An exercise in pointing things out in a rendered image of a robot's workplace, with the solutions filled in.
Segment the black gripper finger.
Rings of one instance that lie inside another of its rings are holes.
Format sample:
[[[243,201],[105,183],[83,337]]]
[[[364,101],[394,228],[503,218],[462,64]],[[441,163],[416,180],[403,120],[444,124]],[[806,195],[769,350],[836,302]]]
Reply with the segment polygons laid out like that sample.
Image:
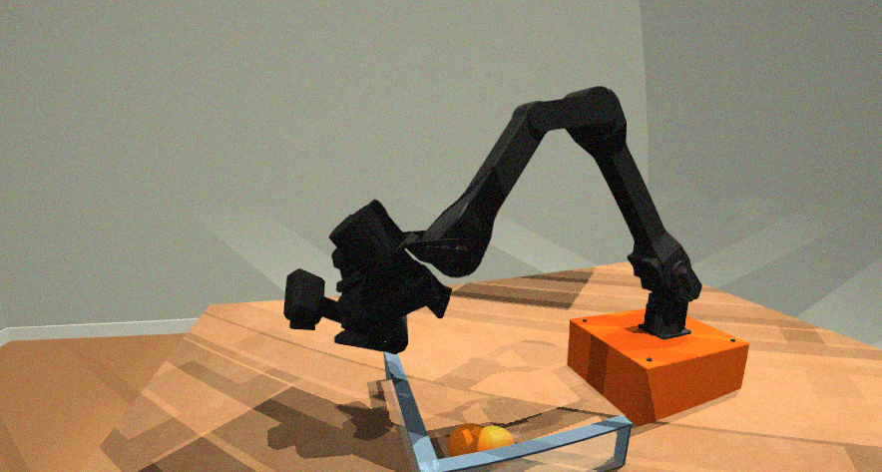
[[[290,328],[290,329],[315,330],[315,325],[306,325],[306,326],[304,326],[304,325],[301,325],[301,324],[298,324],[298,323],[295,323],[295,322],[290,321],[290,322],[289,322],[289,328]]]
[[[336,344],[349,345],[355,347],[362,347],[368,350],[381,351],[381,344],[384,342],[373,339],[372,337],[367,337],[364,335],[360,335],[348,330],[341,330],[337,335],[334,335],[334,342]]]

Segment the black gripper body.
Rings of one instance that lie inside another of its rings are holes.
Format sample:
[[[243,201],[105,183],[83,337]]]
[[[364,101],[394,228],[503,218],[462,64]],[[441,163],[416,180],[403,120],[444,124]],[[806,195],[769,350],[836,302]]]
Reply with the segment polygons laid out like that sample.
[[[408,345],[407,314],[390,318],[377,307],[371,292],[375,275],[362,276],[363,284],[341,292],[337,300],[324,296],[325,281],[303,269],[286,276],[283,314],[301,325],[317,325],[322,318],[340,328],[384,342],[381,351],[398,354]]]

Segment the clear low l-shaped wall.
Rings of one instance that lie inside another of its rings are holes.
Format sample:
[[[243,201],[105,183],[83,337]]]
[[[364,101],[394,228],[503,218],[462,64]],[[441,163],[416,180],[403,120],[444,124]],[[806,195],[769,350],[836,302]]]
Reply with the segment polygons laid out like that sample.
[[[383,352],[383,357],[385,355]],[[386,381],[412,472],[420,472],[389,367]],[[623,465],[629,427],[543,453],[459,472],[603,472]]]

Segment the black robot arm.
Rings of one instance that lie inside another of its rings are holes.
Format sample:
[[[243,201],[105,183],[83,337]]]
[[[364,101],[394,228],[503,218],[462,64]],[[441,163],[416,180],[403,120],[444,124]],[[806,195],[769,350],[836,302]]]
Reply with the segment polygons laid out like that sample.
[[[471,275],[482,262],[503,201],[545,134],[557,129],[566,129],[593,156],[633,235],[634,250],[627,258],[642,288],[652,291],[638,328],[662,340],[691,334],[685,328],[688,302],[698,299],[702,284],[682,245],[663,227],[627,146],[618,96],[601,86],[516,108],[467,190],[427,231],[402,232],[377,199],[348,216],[329,236],[336,245],[333,266],[342,277],[336,291],[363,284],[362,276],[371,273],[373,299],[386,316],[400,318],[427,306],[443,318],[452,287],[405,249],[449,277]]]

